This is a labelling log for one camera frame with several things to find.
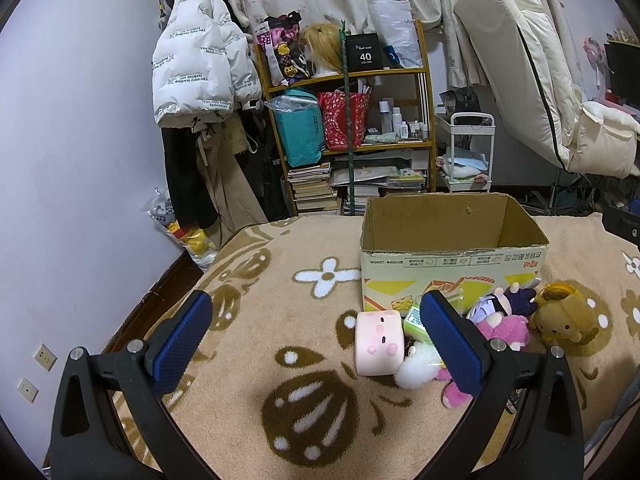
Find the stack of books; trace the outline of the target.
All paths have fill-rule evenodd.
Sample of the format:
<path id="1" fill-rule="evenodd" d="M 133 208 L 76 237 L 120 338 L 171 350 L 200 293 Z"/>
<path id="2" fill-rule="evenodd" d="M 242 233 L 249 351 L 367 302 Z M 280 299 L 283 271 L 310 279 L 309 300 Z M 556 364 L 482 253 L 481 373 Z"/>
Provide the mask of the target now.
<path id="1" fill-rule="evenodd" d="M 288 172 L 288 184 L 293 192 L 296 210 L 300 214 L 318 211 L 338 211 L 341 201 L 330 185 L 331 164 L 293 168 Z"/>

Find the white rolling cart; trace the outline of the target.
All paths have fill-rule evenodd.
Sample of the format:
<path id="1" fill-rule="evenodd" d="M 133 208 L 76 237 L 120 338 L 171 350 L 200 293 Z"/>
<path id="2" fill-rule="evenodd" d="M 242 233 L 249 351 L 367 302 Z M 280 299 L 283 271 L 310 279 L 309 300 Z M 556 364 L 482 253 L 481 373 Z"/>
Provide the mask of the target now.
<path id="1" fill-rule="evenodd" d="M 436 159 L 449 192 L 489 192 L 494 172 L 496 122 L 483 112 L 437 115 L 436 139 L 445 144 Z"/>

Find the beige coat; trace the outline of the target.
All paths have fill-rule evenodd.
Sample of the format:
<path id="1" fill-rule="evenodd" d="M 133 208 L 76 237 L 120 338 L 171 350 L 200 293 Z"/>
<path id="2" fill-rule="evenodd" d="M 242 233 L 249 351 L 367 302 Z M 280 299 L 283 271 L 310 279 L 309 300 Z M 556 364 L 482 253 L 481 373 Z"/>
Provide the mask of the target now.
<path id="1" fill-rule="evenodd" d="M 217 248 L 247 226 L 267 222 L 235 155 L 248 154 L 250 146 L 238 114 L 210 124 L 196 140 L 198 170 L 205 179 L 208 197 L 219 214 L 205 232 Z"/>

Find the green pole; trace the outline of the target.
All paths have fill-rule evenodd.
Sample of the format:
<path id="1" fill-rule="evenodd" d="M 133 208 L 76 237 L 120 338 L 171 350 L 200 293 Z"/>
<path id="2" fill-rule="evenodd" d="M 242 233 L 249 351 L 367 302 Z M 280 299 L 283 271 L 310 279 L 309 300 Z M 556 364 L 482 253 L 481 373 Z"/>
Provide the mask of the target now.
<path id="1" fill-rule="evenodd" d="M 355 206 L 355 168 L 354 168 L 354 130 L 352 130 L 352 103 L 350 102 L 350 82 L 348 71 L 348 59 L 346 49 L 346 23 L 341 21 L 340 43 L 344 79 L 344 107 L 345 107 L 345 134 L 347 140 L 348 157 L 348 214 L 356 214 Z"/>

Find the white puffer jacket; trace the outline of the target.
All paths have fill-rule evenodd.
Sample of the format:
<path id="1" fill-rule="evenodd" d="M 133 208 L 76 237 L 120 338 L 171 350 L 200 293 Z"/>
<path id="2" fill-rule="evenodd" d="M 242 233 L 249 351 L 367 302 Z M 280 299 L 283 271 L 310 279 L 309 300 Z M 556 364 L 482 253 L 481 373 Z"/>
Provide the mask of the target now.
<path id="1" fill-rule="evenodd" d="M 200 128 L 256 110 L 262 85 L 226 0 L 174 0 L 152 57 L 155 122 Z"/>

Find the yellow dog plush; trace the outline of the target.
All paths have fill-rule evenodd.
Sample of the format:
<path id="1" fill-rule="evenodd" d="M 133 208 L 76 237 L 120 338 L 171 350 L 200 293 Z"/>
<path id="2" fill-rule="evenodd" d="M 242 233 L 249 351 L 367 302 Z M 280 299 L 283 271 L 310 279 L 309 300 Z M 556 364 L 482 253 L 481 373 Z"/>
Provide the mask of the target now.
<path id="1" fill-rule="evenodd" d="M 582 285 L 575 281 L 553 282 L 541 287 L 534 298 L 535 312 L 529 328 L 545 341 L 568 340 L 583 344 L 598 331 L 596 307 Z"/>

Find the green tissue pack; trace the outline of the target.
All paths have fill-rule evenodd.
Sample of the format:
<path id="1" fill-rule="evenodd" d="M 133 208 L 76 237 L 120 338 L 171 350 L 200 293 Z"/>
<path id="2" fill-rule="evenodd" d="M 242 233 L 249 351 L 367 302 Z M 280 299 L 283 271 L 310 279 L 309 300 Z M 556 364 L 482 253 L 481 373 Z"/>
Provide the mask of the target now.
<path id="1" fill-rule="evenodd" d="M 420 309 L 418 307 L 412 306 L 409 309 L 407 315 L 402 320 L 402 327 L 404 328 L 405 334 L 414 341 L 432 344 L 431 337 L 421 322 Z"/>

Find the wooden shelf unit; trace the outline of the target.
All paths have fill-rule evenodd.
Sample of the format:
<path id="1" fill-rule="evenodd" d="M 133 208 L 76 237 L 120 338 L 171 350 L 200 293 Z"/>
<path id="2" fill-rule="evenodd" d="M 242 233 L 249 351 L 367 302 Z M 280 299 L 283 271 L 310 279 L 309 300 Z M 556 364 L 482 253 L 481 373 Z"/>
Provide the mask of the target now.
<path id="1" fill-rule="evenodd" d="M 345 103 L 345 129 L 347 134 L 347 151 L 331 151 L 322 152 L 323 157 L 347 154 L 349 169 L 349 186 L 354 189 L 354 157 L 356 153 L 374 152 L 384 150 L 399 150 L 400 148 L 413 148 L 414 150 L 425 150 L 428 155 L 428 163 L 426 168 L 426 178 L 424 188 L 428 192 L 436 191 L 436 136 L 435 136 L 435 104 L 433 96 L 433 84 L 430 61 L 428 60 L 427 44 L 424 32 L 423 22 L 420 20 L 413 21 L 416 30 L 416 38 L 420 48 L 422 66 L 418 68 L 383 68 L 382 70 L 363 70 L 362 72 L 346 72 L 346 65 L 343 65 L 343 71 L 337 75 L 324 76 L 321 78 L 305 79 L 296 81 L 290 86 L 273 86 L 271 84 L 270 71 L 264 50 L 259 44 L 255 44 L 254 55 L 256 58 L 258 75 L 262 83 L 262 90 L 267 100 L 277 96 L 278 94 L 293 90 L 294 88 L 303 88 L 312 86 L 313 84 L 323 84 L 324 82 L 332 82 L 342 80 L 344 82 L 344 103 Z M 352 124 L 352 92 L 350 87 L 354 81 L 359 78 L 373 78 L 376 76 L 404 76 L 411 75 L 414 79 L 414 88 L 416 89 L 416 97 L 411 100 L 400 100 L 401 106 L 414 106 L 418 111 L 420 121 L 426 125 L 426 133 L 422 136 L 421 141 L 401 141 L 395 144 L 362 144 L 358 148 L 354 148 L 352 141 L 355 139 L 355 128 Z"/>

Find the cardboard box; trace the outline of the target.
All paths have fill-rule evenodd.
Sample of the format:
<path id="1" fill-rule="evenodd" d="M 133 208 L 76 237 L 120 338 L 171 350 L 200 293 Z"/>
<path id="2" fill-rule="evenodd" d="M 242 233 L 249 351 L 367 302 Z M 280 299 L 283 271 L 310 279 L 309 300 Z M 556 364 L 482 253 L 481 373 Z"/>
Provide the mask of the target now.
<path id="1" fill-rule="evenodd" d="M 538 275 L 548 237 L 513 197 L 427 193 L 371 198 L 360 237 L 362 307 L 408 313 L 437 289 L 464 312 Z"/>

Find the red gift bag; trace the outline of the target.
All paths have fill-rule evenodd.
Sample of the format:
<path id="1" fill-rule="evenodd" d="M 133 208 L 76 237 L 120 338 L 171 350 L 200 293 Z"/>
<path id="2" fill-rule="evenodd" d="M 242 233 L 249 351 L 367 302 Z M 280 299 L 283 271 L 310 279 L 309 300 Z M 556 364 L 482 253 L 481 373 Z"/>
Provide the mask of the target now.
<path id="1" fill-rule="evenodd" d="M 355 92 L 350 95 L 350 117 L 352 118 L 352 146 L 359 148 L 366 135 L 368 111 L 371 96 L 369 93 Z M 346 100 L 341 90 L 320 92 L 318 94 L 322 115 L 324 140 L 329 151 L 348 149 Z"/>

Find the beige patterned plush rug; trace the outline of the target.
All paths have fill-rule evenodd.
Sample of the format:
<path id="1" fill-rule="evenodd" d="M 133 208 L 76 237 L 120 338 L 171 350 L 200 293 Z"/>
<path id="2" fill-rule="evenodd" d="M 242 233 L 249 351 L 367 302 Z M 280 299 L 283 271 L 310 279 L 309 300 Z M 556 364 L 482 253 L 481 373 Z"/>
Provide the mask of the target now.
<path id="1" fill-rule="evenodd" d="M 538 218 L 550 246 L 542 287 L 569 284 L 594 324 L 580 341 L 544 341 L 537 322 L 500 315 L 482 334 L 512 350 L 558 344 L 570 362 L 589 442 L 639 369 L 639 249 L 600 214 Z M 390 307 L 363 312 L 360 218 L 299 217 L 235 234 L 196 283 L 213 317 L 178 386 L 160 398 L 223 479 L 412 479 L 471 398 L 428 339 L 405 332 L 424 290 L 491 294 L 488 278 L 427 280 Z"/>

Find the black box marked 40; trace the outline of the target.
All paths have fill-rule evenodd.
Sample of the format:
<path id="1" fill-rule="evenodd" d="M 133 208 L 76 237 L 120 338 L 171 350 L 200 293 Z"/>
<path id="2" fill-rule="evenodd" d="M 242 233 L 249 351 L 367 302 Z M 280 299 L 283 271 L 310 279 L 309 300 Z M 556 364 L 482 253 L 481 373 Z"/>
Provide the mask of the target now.
<path id="1" fill-rule="evenodd" d="M 377 34 L 347 35 L 345 47 L 349 73 L 382 70 L 382 49 Z"/>

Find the plastic bag of toys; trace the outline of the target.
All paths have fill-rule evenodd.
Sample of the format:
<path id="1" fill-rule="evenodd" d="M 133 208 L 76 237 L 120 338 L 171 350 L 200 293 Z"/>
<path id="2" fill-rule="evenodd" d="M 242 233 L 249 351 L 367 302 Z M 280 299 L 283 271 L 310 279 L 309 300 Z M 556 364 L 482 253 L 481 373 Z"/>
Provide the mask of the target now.
<path id="1" fill-rule="evenodd" d="M 199 269 L 205 272 L 213 264 L 217 247 L 198 226 L 184 228 L 178 222 L 167 188 L 156 188 L 143 210 L 157 228 L 188 253 Z"/>

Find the white fluffy penguin plush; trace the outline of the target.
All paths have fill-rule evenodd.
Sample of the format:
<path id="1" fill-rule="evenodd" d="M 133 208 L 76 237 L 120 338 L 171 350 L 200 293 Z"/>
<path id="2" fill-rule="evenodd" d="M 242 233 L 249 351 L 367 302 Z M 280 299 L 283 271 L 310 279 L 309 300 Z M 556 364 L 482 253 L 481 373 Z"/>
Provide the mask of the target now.
<path id="1" fill-rule="evenodd" d="M 436 348 L 429 342 L 416 341 L 398 367 L 394 381 L 401 389 L 416 390 L 436 379 L 443 369 Z"/>

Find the teal shopping bag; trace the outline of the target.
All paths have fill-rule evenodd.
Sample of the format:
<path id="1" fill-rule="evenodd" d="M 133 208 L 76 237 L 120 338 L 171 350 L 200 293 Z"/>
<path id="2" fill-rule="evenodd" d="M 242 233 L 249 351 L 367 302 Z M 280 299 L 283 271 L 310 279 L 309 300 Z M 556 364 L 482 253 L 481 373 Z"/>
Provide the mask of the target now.
<path id="1" fill-rule="evenodd" d="M 302 90 L 288 90 L 266 105 L 276 120 L 288 164 L 314 165 L 326 148 L 319 100 Z"/>

